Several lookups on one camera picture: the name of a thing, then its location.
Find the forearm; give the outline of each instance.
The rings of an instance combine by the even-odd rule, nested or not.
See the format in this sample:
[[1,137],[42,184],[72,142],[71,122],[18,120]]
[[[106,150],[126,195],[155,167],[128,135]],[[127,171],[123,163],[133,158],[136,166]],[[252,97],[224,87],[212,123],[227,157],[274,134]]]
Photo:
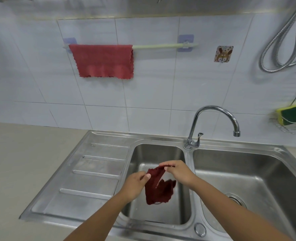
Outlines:
[[237,205],[206,181],[196,177],[190,186],[234,241],[290,241],[259,215]]
[[105,241],[120,211],[126,204],[126,198],[121,194],[116,194],[64,241]]

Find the countertop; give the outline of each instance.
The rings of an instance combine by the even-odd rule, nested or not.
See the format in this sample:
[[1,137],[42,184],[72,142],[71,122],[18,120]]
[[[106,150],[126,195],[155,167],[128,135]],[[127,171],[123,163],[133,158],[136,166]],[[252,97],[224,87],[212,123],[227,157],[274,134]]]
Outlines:
[[60,241],[72,231],[18,218],[86,132],[0,123],[0,240]]

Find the flexible metal hose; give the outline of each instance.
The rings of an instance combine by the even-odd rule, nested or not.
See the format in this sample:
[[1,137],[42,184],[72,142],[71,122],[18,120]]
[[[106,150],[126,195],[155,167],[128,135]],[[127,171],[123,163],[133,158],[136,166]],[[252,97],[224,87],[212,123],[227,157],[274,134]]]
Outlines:
[[[285,68],[292,67],[292,66],[296,65],[296,61],[295,61],[295,59],[296,59],[296,39],[295,39],[294,50],[293,50],[293,53],[292,53],[291,57],[289,58],[289,60],[285,64],[282,64],[278,60],[278,53],[279,53],[279,49],[283,43],[283,40],[285,39],[286,35],[288,34],[288,32],[290,31],[291,27],[294,25],[295,22],[296,22],[296,10],[293,13],[293,15],[290,17],[290,19],[287,21],[285,26],[280,30],[280,32],[277,33],[277,35],[273,38],[273,40],[271,40],[271,42],[264,49],[264,51],[259,59],[259,67],[262,71],[264,71],[264,72],[278,72],[278,71],[281,71]],[[269,69],[266,69],[264,66],[264,57],[265,57],[267,51],[269,50],[269,48],[275,42],[276,42],[276,44],[273,48],[272,60],[273,60],[274,65],[277,67],[277,69],[269,70]]]

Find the person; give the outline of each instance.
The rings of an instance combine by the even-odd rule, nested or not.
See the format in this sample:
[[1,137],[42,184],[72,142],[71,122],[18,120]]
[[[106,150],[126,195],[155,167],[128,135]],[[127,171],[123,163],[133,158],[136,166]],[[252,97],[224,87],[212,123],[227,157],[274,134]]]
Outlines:
[[[183,161],[168,161],[159,166],[175,179],[195,191],[206,207],[234,241],[291,241],[269,222],[197,177]],[[64,241],[104,241],[122,208],[139,196],[150,174],[144,171],[131,174],[122,189],[96,213],[76,228]]]

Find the stainless steel sink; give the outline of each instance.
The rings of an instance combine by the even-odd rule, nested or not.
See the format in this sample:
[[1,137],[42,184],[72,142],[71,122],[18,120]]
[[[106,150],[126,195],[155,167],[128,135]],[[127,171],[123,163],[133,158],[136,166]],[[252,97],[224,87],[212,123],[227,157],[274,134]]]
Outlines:
[[[170,160],[182,160],[185,162],[183,151],[175,146],[160,146],[142,144],[136,146],[131,157],[127,176],[138,172],[155,168],[159,163]],[[172,174],[165,173],[162,176],[165,181],[174,180]],[[147,205],[145,192],[129,203],[122,213],[132,219],[145,220],[155,223],[182,225],[188,222],[191,216],[189,189],[177,183],[174,195],[168,203]]]
[[[195,150],[193,158],[198,177],[296,236],[296,177],[283,162],[270,155],[206,149]],[[207,222],[225,232],[204,204],[202,208]]]
[[[122,187],[126,177],[182,160],[236,204],[296,241],[296,159],[283,146],[89,131],[20,219],[77,227]],[[164,179],[173,179],[169,174]],[[168,203],[147,205],[144,191],[119,214],[110,235],[134,240],[231,241],[196,193],[181,184]]]

